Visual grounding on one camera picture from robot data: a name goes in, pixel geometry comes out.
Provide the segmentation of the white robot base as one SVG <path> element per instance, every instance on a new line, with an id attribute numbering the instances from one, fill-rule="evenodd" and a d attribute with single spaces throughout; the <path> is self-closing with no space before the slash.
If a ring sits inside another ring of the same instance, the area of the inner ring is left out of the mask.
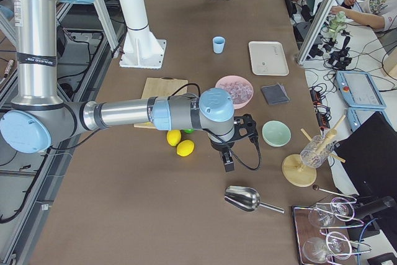
<path id="1" fill-rule="evenodd" d="M 158 40 L 150 31 L 144 0 L 119 0 L 119 2 L 127 27 L 120 66 L 160 69 L 166 41 Z"/>

